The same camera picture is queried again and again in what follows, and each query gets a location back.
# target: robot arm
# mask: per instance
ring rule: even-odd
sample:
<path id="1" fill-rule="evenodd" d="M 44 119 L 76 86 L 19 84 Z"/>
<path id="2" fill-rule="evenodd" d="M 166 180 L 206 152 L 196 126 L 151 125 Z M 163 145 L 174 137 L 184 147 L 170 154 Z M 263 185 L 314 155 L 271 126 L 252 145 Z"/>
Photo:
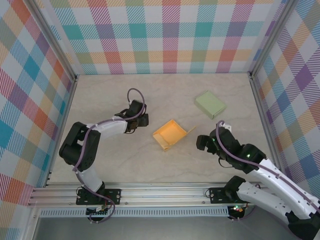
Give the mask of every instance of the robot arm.
<path id="1" fill-rule="evenodd" d="M 225 194 L 235 202 L 242 200 L 261 207 L 281 219 L 297 237 L 313 240 L 320 229 L 319 199 L 298 187 L 256 146 L 240 145 L 231 134 L 230 126 L 223 124 L 217 128 L 218 131 L 215 129 L 209 136 L 198 136 L 197 148 L 203 151 L 207 147 L 207 152 L 217 154 L 235 169 L 255 176 L 276 195 L 239 176 L 234 176 L 225 185 Z"/>
<path id="2" fill-rule="evenodd" d="M 110 121 L 99 124 L 91 129 L 86 140 L 86 147 L 82 157 L 82 161 L 77 167 L 78 179 L 93 192 L 103 195 L 105 190 L 104 182 L 98 177 L 94 161 L 96 158 L 100 139 L 107 139 L 117 134 L 134 133 L 137 127 L 146 127 L 149 124 L 149 116 L 146 113 L 147 105 L 144 105 L 144 112 L 136 116 L 142 109 L 143 104 L 137 100 L 133 100 L 129 109 L 124 109 L 120 113 L 111 118 Z M 94 124 L 83 124 L 76 122 L 71 127 L 67 137 L 65 138 L 59 155 L 68 165 L 76 166 L 82 151 L 81 142 L 84 141 L 87 131 Z"/>

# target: light green box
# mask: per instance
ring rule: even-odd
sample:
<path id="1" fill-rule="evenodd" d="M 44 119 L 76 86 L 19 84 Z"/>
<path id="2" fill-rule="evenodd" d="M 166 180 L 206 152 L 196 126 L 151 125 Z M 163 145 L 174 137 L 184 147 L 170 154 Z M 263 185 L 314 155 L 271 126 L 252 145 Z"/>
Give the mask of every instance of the light green box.
<path id="1" fill-rule="evenodd" d="M 218 114 L 226 109 L 226 105 L 212 92 L 206 91 L 196 97 L 194 104 L 204 112 L 210 119 L 214 119 Z"/>

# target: plaid wallpaper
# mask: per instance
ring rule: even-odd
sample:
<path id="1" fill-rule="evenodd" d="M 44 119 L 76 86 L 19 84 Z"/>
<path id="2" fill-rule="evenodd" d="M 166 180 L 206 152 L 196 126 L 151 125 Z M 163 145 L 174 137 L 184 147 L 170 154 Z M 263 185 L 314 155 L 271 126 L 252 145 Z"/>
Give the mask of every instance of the plaid wallpaper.
<path id="1" fill-rule="evenodd" d="M 256 78 L 286 174 L 320 198 L 320 0 L 300 0 Z"/>
<path id="2" fill-rule="evenodd" d="M 47 11 L 47 9 L 45 9 L 45 6 L 44 6 L 42 0 L 34 0 L 34 1 L 37 3 L 38 7 L 40 8 L 42 15 L 44 16 L 45 20 L 47 21 L 48 25 L 50 26 L 52 33 L 54 34 L 55 38 L 57 39 L 62 51 L 64 52 L 66 58 L 68 59 L 70 65 L 71 65 L 73 71 L 78 74 L 78 70 L 75 66 L 74 60 L 71 57 L 70 53 L 68 52 L 66 45 L 64 44 L 64 41 L 62 41 L 62 38 L 61 38 L 60 34 L 58 33 L 56 26 L 54 25 L 53 21 L 49 17 L 48 11 Z"/>
<path id="3" fill-rule="evenodd" d="M 269 27 L 268 27 L 268 30 L 265 32 L 265 35 L 264 35 L 264 37 L 263 37 L 263 39 L 262 39 L 262 41 L 261 41 L 261 43 L 259 45 L 259 48 L 258 48 L 258 50 L 256 51 L 256 53 L 254 55 L 253 61 L 252 61 L 251 65 L 250 65 L 250 68 L 249 68 L 250 72 L 253 70 L 253 68 L 254 68 L 254 66 L 255 66 L 255 64 L 257 62 L 257 59 L 260 56 L 261 51 L 264 49 L 264 47 L 265 47 L 265 45 L 266 45 L 266 43 L 267 43 L 267 41 L 269 39 L 270 33 L 271 33 L 272 29 L 274 28 L 277 20 L 279 19 L 283 9 L 285 8 L 285 5 L 286 5 L 287 1 L 288 0 L 281 0 L 281 3 L 279 5 L 275 15 L 273 16 L 273 19 L 272 19 Z"/>
<path id="4" fill-rule="evenodd" d="M 72 81 L 23 0 L 0 1 L 0 240 L 18 238 Z"/>
<path id="5" fill-rule="evenodd" d="M 42 0 L 84 74 L 247 72 L 280 0 Z M 58 19 L 63 33 L 52 19 Z"/>

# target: orange tray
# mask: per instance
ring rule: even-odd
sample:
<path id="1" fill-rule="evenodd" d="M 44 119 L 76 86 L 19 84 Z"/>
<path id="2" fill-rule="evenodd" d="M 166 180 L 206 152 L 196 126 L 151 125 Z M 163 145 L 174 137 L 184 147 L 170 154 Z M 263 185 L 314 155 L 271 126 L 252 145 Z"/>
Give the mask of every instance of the orange tray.
<path id="1" fill-rule="evenodd" d="M 153 133 L 154 139 L 160 144 L 164 151 L 167 151 L 182 138 L 184 138 L 193 129 L 186 132 L 175 120 L 170 120 Z"/>

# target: aluminum frame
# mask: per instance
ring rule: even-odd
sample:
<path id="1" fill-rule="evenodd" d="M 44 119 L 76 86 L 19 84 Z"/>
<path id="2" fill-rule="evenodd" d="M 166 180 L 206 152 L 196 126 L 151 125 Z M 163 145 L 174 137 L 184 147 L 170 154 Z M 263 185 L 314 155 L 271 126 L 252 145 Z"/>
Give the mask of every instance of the aluminum frame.
<path id="1" fill-rule="evenodd" d="M 203 207 L 234 206 L 237 203 L 211 204 L 205 196 L 209 188 L 223 188 L 226 182 L 160 182 L 160 183 L 105 183 L 106 189 L 121 189 L 121 201 L 117 208 L 126 207 Z M 83 208 L 97 205 L 76 205 L 76 190 L 80 183 L 50 183 L 35 188 L 30 208 Z"/>
<path id="2" fill-rule="evenodd" d="M 54 33 L 52 32 L 40 8 L 35 3 L 35 0 L 23 0 L 23 2 L 31 12 L 36 23 L 39 25 L 41 32 L 43 33 L 49 45 L 51 46 L 54 53 L 56 54 L 57 58 L 61 62 L 64 70 L 66 71 L 68 76 L 75 82 L 77 78 L 77 74 L 74 72 L 72 66 L 70 65 L 69 60 L 67 59 L 64 51 L 60 47 L 58 40 L 56 39 Z"/>
<path id="3" fill-rule="evenodd" d="M 265 63 L 265 61 L 268 57 L 268 54 L 270 53 L 275 42 L 278 40 L 278 37 L 280 36 L 282 30 L 284 29 L 289 17 L 291 16 L 291 13 L 295 9 L 298 2 L 299 2 L 299 0 L 287 0 L 287 3 L 285 4 L 285 6 L 282 10 L 282 13 L 280 14 L 273 29 L 271 30 L 269 38 L 268 38 L 265 46 L 263 47 L 258 59 L 256 60 L 255 65 L 252 68 L 252 71 L 250 72 L 253 80 L 255 79 L 255 76 L 257 75 L 257 73 L 262 68 L 263 64 Z"/>
<path id="4" fill-rule="evenodd" d="M 276 147 L 276 144 L 273 140 L 273 135 L 272 135 L 272 130 L 270 125 L 268 124 L 268 117 L 267 114 L 264 112 L 263 106 L 262 106 L 262 99 L 259 95 L 259 91 L 257 88 L 257 85 L 255 81 L 252 79 L 250 73 L 248 73 L 248 78 L 251 86 L 251 90 L 253 93 L 253 97 L 255 100 L 256 107 L 258 109 L 258 113 L 260 116 L 260 120 L 262 123 L 263 131 L 266 137 L 266 142 L 268 143 L 269 149 L 270 149 L 270 154 L 271 158 L 274 161 L 274 164 L 276 165 L 277 168 L 279 168 L 283 173 L 285 172 L 285 167 L 283 163 L 280 161 L 280 153 Z"/>
<path id="5" fill-rule="evenodd" d="M 78 84 L 78 78 L 76 78 L 75 80 L 76 81 L 73 82 L 72 85 L 71 85 L 71 91 L 70 91 L 69 100 L 68 100 L 68 103 L 67 103 L 66 108 L 65 108 L 65 113 L 63 115 L 63 119 L 62 119 L 62 122 L 61 122 L 61 127 L 59 128 L 58 133 L 57 133 L 56 143 L 55 143 L 55 146 L 54 146 L 53 154 L 52 154 L 51 159 L 49 161 L 49 167 L 47 168 L 46 172 L 44 173 L 46 178 L 43 179 L 43 181 L 41 183 L 41 186 L 46 186 L 47 181 L 50 179 L 50 174 L 52 173 L 52 170 L 53 170 L 54 165 L 55 165 L 56 158 L 58 156 L 60 142 L 61 142 L 62 136 L 64 134 L 64 129 L 65 129 L 65 126 L 66 126 L 66 123 L 67 123 L 67 119 L 68 119 L 68 115 L 69 115 L 69 112 L 70 112 L 71 104 L 72 104 L 72 101 L 74 99 L 76 88 L 77 88 L 77 84 Z"/>

